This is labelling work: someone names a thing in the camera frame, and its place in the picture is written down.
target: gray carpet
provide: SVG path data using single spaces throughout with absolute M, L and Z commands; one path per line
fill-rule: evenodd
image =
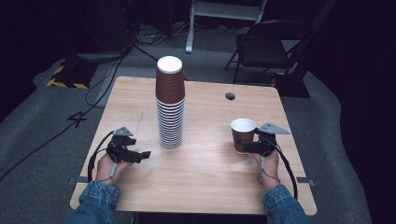
M 233 66 L 226 71 L 223 66 L 234 51 L 236 33 L 197 32 L 192 54 L 184 52 L 185 35 L 141 48 L 156 58 L 177 56 L 189 80 L 231 83 Z M 61 61 L 35 77 L 37 90 L 0 124 L 0 175 L 67 127 L 71 122 L 68 117 L 90 108 L 84 100 L 88 90 L 46 86 Z M 99 65 L 92 84 L 108 75 L 111 64 Z M 155 66 L 149 56 L 133 49 L 116 75 L 154 77 Z M 260 73 L 241 69 L 241 76 Z M 306 174 L 315 183 L 312 191 L 318 212 L 311 219 L 314 223 L 371 223 L 361 183 L 341 141 L 340 105 L 312 74 L 305 76 L 304 83 L 310 99 L 282 97 L 282 103 Z M 106 85 L 92 89 L 88 101 L 95 102 Z M 73 187 L 65 183 L 69 177 L 79 175 L 102 113 L 102 108 L 91 110 L 78 128 L 64 132 L 0 182 L 0 223 L 63 223 L 67 219 L 73 212 L 69 206 Z M 130 223 L 132 216 L 116 212 L 114 223 Z

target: paper cup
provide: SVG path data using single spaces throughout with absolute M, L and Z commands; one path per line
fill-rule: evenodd
M 246 154 L 243 146 L 237 143 L 236 140 L 252 142 L 254 130 L 256 129 L 256 122 L 251 119 L 235 119 L 231 122 L 231 129 L 233 133 L 233 147 L 236 152 Z
M 165 56 L 158 60 L 155 95 L 161 103 L 167 105 L 184 99 L 184 72 L 179 58 Z

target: stack of cups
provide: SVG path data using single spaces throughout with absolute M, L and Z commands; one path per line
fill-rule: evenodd
M 181 60 L 173 56 L 162 57 L 157 62 L 155 96 L 158 124 L 161 145 L 167 149 L 181 145 L 186 96 L 182 68 Z

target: denim jacket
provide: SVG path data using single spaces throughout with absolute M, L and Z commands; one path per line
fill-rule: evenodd
M 67 223 L 111 223 L 119 197 L 118 189 L 92 181 L 81 193 L 80 205 Z M 283 185 L 265 193 L 262 204 L 274 223 L 310 223 L 303 208 Z
M 66 223 L 111 223 L 120 190 L 91 181 L 79 196 L 79 206 Z

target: person's right hand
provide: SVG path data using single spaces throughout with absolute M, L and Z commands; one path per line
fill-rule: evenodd
M 272 189 L 280 184 L 277 177 L 277 167 L 279 165 L 279 155 L 274 150 L 269 156 L 264 158 L 264 170 L 262 170 L 262 155 L 257 153 L 250 153 L 257 163 L 257 168 L 260 172 L 259 179 L 262 182 L 262 189 L 264 192 Z
M 117 164 L 117 169 L 113 177 L 110 178 L 113 165 L 114 161 L 112 161 L 110 156 L 106 153 L 98 162 L 96 180 L 108 185 L 114 185 L 132 164 L 128 161 L 121 161 Z

